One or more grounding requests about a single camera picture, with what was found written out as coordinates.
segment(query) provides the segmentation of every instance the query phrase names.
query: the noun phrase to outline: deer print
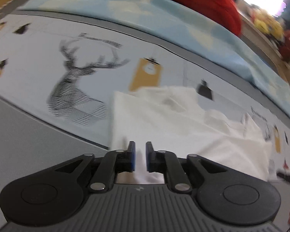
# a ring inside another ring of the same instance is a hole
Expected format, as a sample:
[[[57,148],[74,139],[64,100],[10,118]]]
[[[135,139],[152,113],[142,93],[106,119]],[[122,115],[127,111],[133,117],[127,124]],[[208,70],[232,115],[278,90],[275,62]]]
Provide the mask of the deer print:
[[[113,58],[110,62],[104,62],[104,56],[100,56],[98,61],[87,63],[84,67],[76,67],[74,56],[78,47],[69,49],[69,45],[77,40],[61,41],[60,52],[66,58],[64,66],[67,73],[61,81],[54,87],[48,99],[50,111],[56,117],[66,117],[81,125],[93,124],[94,122],[106,118],[106,107],[102,101],[93,99],[78,89],[78,80],[85,75],[94,74],[97,69],[114,69],[129,62],[125,59],[119,62],[116,48],[112,48]]]

